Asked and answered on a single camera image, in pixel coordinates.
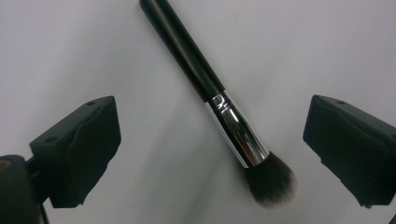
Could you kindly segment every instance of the brush tip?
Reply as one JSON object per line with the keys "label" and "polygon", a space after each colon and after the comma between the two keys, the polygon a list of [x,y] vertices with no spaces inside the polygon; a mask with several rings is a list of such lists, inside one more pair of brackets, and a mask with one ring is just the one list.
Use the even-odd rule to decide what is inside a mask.
{"label": "brush tip", "polygon": [[251,194],[265,208],[278,208],[293,201],[297,179],[293,171],[270,152],[261,164],[245,169]]}

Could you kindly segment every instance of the white backdrop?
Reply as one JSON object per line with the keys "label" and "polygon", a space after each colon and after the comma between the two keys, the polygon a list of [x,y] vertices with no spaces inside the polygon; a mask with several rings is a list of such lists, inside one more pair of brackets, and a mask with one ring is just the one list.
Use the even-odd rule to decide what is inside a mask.
{"label": "white backdrop", "polygon": [[137,1],[0,2],[0,155],[80,105],[118,104],[122,142],[102,179],[50,223],[389,223],[360,207],[303,141],[313,94],[396,125],[395,1],[171,0],[256,130],[299,180],[259,207],[230,149]]}

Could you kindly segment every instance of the makeup brush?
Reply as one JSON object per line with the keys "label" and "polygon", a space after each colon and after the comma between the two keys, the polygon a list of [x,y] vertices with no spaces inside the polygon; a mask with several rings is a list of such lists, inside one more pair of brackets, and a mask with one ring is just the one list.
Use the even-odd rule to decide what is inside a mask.
{"label": "makeup brush", "polygon": [[244,166],[257,203],[272,208],[290,202],[297,187],[294,173],[262,146],[169,3],[140,0],[140,6]]}

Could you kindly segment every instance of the brush handle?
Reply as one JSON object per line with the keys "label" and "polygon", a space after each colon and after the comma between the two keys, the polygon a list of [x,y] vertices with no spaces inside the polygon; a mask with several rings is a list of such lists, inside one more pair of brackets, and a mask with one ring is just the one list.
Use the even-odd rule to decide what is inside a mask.
{"label": "brush handle", "polygon": [[140,0],[140,6],[166,47],[205,102],[224,139],[245,168],[261,164],[269,155],[240,110],[227,95],[205,57],[166,0]]}
{"label": "brush handle", "polygon": [[140,0],[140,6],[204,102],[225,89],[166,0]]}

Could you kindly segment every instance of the silver ferrule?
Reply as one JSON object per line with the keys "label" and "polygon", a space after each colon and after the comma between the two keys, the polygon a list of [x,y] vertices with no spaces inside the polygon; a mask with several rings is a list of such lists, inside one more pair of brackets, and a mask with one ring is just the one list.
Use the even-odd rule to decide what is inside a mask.
{"label": "silver ferrule", "polygon": [[226,91],[205,103],[221,133],[245,168],[254,167],[267,158],[266,150]]}

